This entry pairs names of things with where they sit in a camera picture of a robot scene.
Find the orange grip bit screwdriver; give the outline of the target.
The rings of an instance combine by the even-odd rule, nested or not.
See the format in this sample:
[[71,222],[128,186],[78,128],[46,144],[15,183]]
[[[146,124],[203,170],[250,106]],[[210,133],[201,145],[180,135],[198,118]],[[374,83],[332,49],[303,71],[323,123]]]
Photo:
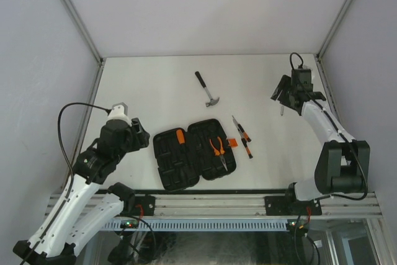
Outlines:
[[176,136],[177,136],[177,141],[179,142],[179,147],[180,147],[181,153],[183,155],[186,155],[184,131],[182,129],[176,130]]

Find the black plastic tool case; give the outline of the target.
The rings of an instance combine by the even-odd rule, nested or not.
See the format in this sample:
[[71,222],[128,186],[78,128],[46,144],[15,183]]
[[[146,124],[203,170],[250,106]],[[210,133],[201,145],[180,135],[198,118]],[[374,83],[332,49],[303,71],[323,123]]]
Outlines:
[[[186,155],[181,153],[177,141],[178,129],[184,131]],[[212,138],[213,144],[219,147],[217,136],[223,142],[228,171],[225,171],[221,160],[214,155],[210,146]],[[170,192],[181,191],[195,186],[200,179],[212,181],[235,172],[237,168],[233,153],[235,144],[234,139],[227,138],[225,130],[217,119],[202,120],[190,124],[186,129],[173,128],[155,135],[154,156],[163,188]]]

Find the orange handled needle-nose pliers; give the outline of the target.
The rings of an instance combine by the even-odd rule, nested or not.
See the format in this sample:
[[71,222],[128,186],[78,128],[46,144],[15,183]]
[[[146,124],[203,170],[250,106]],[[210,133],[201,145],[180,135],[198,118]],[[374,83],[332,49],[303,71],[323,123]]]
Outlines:
[[216,147],[216,146],[213,144],[213,139],[212,139],[212,138],[210,139],[210,146],[211,146],[211,148],[212,148],[213,151],[214,151],[214,155],[217,156],[217,157],[219,157],[219,159],[221,160],[221,163],[222,163],[222,165],[223,165],[225,171],[228,171],[227,163],[226,163],[226,160],[225,160],[225,157],[224,157],[224,155],[225,155],[225,150],[224,150],[224,148],[223,148],[223,142],[222,142],[222,140],[221,140],[221,138],[220,138],[219,136],[217,136],[216,139],[217,139],[217,141],[218,141],[219,147]]

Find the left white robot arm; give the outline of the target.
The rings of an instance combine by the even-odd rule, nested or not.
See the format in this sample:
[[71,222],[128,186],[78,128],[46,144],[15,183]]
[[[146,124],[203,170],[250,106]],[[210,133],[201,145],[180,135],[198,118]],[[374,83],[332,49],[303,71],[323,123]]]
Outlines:
[[121,162],[131,152],[149,145],[149,133],[138,118],[110,119],[91,146],[73,166],[60,198],[40,228],[28,239],[19,240],[13,253],[28,264],[74,264],[91,238],[117,215],[130,215],[136,207],[134,191],[117,182],[107,189],[101,202],[81,213]]

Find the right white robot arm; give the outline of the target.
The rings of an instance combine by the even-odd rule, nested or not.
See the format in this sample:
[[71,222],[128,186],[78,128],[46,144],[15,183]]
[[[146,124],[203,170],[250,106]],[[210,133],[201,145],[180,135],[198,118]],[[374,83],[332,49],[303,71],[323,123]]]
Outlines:
[[364,200],[368,195],[370,146],[348,133],[329,110],[324,95],[314,91],[311,70],[292,69],[289,76],[282,76],[271,98],[296,111],[322,145],[312,177],[288,186],[286,210],[298,215],[307,202],[328,197]]

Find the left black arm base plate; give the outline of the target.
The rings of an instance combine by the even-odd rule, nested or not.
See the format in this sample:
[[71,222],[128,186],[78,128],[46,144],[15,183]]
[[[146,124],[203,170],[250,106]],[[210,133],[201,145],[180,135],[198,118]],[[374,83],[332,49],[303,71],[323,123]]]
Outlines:
[[151,195],[138,195],[123,203],[122,217],[153,216],[156,198]]

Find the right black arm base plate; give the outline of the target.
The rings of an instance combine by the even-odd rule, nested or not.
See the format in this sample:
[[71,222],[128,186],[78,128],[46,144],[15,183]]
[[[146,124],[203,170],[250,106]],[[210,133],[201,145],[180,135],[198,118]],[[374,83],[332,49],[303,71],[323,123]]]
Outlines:
[[290,202],[284,196],[266,196],[264,197],[266,215],[269,216],[282,216],[282,215],[322,215],[322,209],[319,202],[312,201],[296,201]]

